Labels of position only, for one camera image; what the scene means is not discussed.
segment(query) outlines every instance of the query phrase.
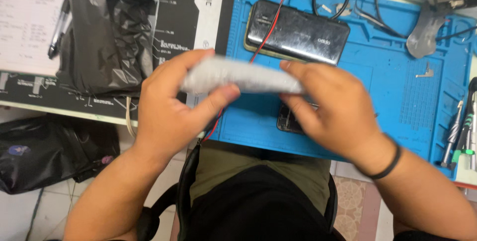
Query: black chair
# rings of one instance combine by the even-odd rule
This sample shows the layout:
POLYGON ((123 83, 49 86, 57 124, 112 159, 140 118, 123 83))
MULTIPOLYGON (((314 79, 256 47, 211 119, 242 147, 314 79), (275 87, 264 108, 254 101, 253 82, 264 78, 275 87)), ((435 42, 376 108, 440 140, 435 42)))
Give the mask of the black chair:
MULTIPOLYGON (((149 241, 155 236, 159 228, 159 216, 166 208, 172 205, 176 205, 176 212, 179 218, 179 235, 177 240, 185 240, 188 228, 188 217, 191 210, 189 189, 196 180, 196 170, 199 165, 199 150, 200 146, 197 145, 186 159, 180 174, 179 183, 167 189, 152 207, 143 207, 141 216, 136 225, 138 241, 149 241)), ((344 240, 341 234, 333 227, 336 210, 338 208, 338 194, 331 174, 328 187, 330 189, 330 198, 328 198, 328 203, 326 204, 324 217, 328 222, 329 232, 334 233, 340 240, 344 240)))

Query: white wrapped object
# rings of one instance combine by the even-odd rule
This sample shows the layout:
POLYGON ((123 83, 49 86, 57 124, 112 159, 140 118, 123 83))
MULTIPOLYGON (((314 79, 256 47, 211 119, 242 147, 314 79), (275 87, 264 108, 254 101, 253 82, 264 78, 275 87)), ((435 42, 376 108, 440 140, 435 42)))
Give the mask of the white wrapped object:
POLYGON ((244 93, 304 93, 300 82, 288 73, 222 56, 206 58, 190 69, 180 89, 201 94, 227 84, 237 85, 244 93))

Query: tiled floor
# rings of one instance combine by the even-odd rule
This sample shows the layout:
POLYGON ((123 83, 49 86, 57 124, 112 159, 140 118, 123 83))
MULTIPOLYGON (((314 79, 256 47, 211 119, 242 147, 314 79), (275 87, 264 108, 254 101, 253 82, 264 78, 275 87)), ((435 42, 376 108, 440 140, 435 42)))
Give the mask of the tiled floor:
MULTIPOLYGON (((9 110, 17 116, 35 116, 31 112, 9 110)), ((118 126, 120 147, 124 151, 134 142, 125 126, 118 126)), ((146 199, 151 206, 172 184, 179 179, 186 158, 186 149, 174 156, 152 187, 146 199)), ((393 215, 381 200, 379 192, 370 180, 349 163, 331 163, 330 172, 335 176, 339 195, 339 207, 335 226, 347 241, 391 241, 393 239, 393 215)), ((61 239, 66 217, 79 196, 93 179, 82 183, 67 180, 46 187, 33 223, 31 241, 61 239)), ((23 241, 30 224, 39 190, 9 196, 0 192, 0 239, 23 241)), ((477 201, 477 191, 470 191, 468 198, 477 201)), ((169 241, 175 208, 169 207, 160 217, 161 224, 154 241, 169 241)))

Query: black pen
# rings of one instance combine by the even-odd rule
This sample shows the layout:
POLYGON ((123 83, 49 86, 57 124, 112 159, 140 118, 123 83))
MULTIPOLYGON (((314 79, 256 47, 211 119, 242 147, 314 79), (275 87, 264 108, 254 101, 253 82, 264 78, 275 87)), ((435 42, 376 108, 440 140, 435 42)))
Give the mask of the black pen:
POLYGON ((58 47, 60 45, 60 39, 63 35, 63 28, 68 18, 68 13, 70 12, 70 1, 64 0, 61 6, 60 16, 56 22, 55 30, 53 31, 53 39, 50 43, 50 48, 48 49, 48 57, 53 59, 58 53, 58 47))

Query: wristband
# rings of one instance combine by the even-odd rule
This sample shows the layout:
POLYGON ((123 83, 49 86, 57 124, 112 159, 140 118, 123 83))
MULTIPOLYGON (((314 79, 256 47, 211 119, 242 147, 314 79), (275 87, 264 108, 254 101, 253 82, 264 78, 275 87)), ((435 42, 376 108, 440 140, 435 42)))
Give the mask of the wristband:
POLYGON ((385 135, 386 137, 388 137, 388 139, 390 139, 394 143, 394 146, 396 147, 396 155, 394 156, 394 159, 391 162, 391 164, 384 171, 373 176, 368 176, 371 179, 380 179, 380 178, 386 177, 391 171, 393 171, 393 169, 397 165, 397 162, 401 158, 401 154, 402 154, 401 146, 399 146, 399 144, 397 144, 397 142, 393 138, 391 138, 388 134, 385 134, 385 135))

